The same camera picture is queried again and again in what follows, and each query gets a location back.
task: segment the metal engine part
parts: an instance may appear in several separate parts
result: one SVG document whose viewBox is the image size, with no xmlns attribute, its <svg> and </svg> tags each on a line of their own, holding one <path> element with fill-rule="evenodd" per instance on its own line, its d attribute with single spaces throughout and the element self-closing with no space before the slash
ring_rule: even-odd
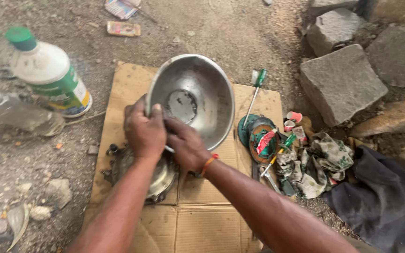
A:
<svg viewBox="0 0 405 253">
<path fill-rule="evenodd" d="M 106 154 L 112 154 L 115 157 L 110 161 L 112 171 L 101 171 L 101 173 L 104 175 L 104 179 L 115 185 L 134 162 L 134 154 L 127 145 L 124 148 L 119 148 L 116 144 L 110 144 Z M 177 166 L 172 162 L 171 156 L 168 157 L 164 153 L 154 169 L 151 184 L 146 194 L 145 205 L 163 201 L 177 180 L 178 173 Z"/>
</svg>

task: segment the cardboard sheet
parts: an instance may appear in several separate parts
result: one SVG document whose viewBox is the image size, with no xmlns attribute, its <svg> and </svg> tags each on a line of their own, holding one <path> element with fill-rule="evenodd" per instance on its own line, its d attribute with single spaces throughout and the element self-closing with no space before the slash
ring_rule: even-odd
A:
<svg viewBox="0 0 405 253">
<path fill-rule="evenodd" d="M 85 227 L 108 196 L 111 184 L 101 170 L 109 170 L 111 156 L 105 154 L 111 143 L 121 146 L 124 107 L 135 103 L 149 89 L 156 68 L 119 62 L 104 121 L 101 146 Z M 251 158 L 237 137 L 237 124 L 249 108 L 255 88 L 233 84 L 235 119 L 226 140 L 214 151 L 220 159 L 251 176 Z M 281 100 L 278 92 L 260 89 L 252 113 L 270 118 L 283 131 Z M 156 206 L 145 206 L 137 226 L 131 252 L 135 253 L 254 253 L 262 244 L 229 201 L 206 179 L 187 176 L 176 183 L 166 199 Z"/>
</svg>

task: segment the spanner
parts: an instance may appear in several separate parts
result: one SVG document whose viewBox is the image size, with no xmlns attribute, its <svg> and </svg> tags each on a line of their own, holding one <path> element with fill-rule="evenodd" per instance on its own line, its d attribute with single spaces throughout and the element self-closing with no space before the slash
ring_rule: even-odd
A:
<svg viewBox="0 0 405 253">
<path fill-rule="evenodd" d="M 265 173 L 263 173 L 264 170 L 265 170 L 265 167 L 264 167 L 264 166 L 260 167 L 260 172 L 263 174 L 263 176 L 265 176 L 265 177 L 268 179 L 268 182 L 270 182 L 270 185 L 274 188 L 274 190 L 275 190 L 277 193 L 282 194 L 281 191 L 279 191 L 279 188 L 278 188 L 278 186 L 276 185 L 276 183 L 274 182 L 274 180 L 273 180 L 273 178 L 271 177 L 270 173 L 269 173 L 268 171 L 266 171 Z"/>
</svg>

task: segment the green bottle cap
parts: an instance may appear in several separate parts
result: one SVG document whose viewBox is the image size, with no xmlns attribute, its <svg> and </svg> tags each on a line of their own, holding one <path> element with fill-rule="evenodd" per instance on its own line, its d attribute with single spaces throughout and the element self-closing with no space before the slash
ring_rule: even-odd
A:
<svg viewBox="0 0 405 253">
<path fill-rule="evenodd" d="M 5 37 L 20 51 L 31 51 L 37 46 L 36 38 L 25 27 L 11 27 Z"/>
</svg>

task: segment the green screwdriver handle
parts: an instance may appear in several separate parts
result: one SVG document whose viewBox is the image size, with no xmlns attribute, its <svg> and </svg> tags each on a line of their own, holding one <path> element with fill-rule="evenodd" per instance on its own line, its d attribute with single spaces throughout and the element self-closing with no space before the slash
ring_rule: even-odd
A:
<svg viewBox="0 0 405 253">
<path fill-rule="evenodd" d="M 265 76 L 266 76 L 266 68 L 263 68 L 260 71 L 259 76 L 257 77 L 256 84 L 254 85 L 254 87 L 260 88 L 262 86 L 263 80 L 265 80 Z"/>
</svg>

